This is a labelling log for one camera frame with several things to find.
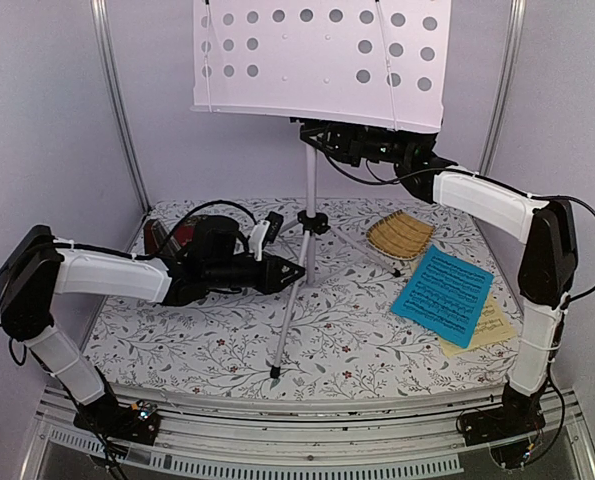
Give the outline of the white tripod music stand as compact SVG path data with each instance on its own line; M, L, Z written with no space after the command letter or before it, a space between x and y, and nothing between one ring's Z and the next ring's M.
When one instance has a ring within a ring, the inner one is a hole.
M365 257L370 258L373 262L381 265L393 277L398 278L401 276L401 271L395 266L389 265L377 254L374 254L372 251L364 248L338 228L330 227L328 225L328 217L322 212L316 211L317 151L315 148L309 145L306 145L306 177L305 209L298 215L296 220L284 226L285 230L288 230L295 225L301 225L303 227L301 250L296 263L303 266L306 270L306 273L301 279L297 280L291 285L290 297L284 311L280 339L274 354L273 363L270 367L270 377L273 380L278 380L281 374L282 356L285 350L288 330L292 320L294 305L301 282L305 280L307 284L312 285L315 280L316 237L318 235L323 235L329 230L332 230L339 239L362 253Z

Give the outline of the dark red wooden metronome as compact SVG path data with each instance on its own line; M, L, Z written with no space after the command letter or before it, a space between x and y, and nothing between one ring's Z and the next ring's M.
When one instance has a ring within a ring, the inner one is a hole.
M148 220L144 225L143 234L146 255L165 259L180 259L181 245L161 220Z

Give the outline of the blue sheet music page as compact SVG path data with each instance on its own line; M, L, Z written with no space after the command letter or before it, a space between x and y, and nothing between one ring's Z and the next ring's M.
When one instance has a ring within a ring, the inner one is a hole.
M488 297L493 275L431 246L391 312L465 348Z

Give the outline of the yellow paper sheet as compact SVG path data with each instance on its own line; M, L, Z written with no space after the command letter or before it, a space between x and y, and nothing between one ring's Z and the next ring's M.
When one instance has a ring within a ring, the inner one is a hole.
M515 336L516 330L507 320L505 314L489 291L469 345L465 348L460 348L441 337L439 337L439 341L443 353L447 357L454 357L484 346L510 340Z

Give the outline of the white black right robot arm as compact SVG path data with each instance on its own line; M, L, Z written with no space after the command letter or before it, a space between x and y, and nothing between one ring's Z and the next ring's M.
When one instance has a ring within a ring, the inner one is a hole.
M572 206L565 195L535 196L438 156L433 134L327 120L301 120L300 138L337 171L362 161L392 165L395 182L414 198L460 210L523 246L518 286L524 320L506 392L534 397L557 355L579 255Z

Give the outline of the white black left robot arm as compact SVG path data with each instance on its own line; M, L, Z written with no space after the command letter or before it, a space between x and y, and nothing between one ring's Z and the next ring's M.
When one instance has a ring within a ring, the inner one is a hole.
M58 294L92 294L180 307L219 291L253 289L269 295L296 284L300 262L266 252L283 218L254 220L250 233L224 215L191 209L160 239L146 236L143 254L59 239L33 226L0 268L0 329L25 346L105 434L125 426L104 377L51 314Z

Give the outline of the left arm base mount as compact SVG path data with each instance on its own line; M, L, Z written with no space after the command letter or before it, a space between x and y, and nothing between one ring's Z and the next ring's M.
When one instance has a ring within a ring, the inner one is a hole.
M161 417L157 406L138 400L121 405L113 393L106 393L89 405L76 404L74 426L98 434L147 446L155 444Z

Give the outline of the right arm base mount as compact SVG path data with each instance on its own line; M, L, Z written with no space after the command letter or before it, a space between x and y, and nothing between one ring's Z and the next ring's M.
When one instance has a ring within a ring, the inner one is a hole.
M557 429L548 442L545 439L545 417L540 406L530 407L525 416L510 413L504 406L482 410L472 408L462 411L455 428L467 446L480 445L519 437L519 440L491 447L489 450L493 462L503 470L523 470L546 456L559 440L566 416L565 397L560 390L554 389L561 408Z

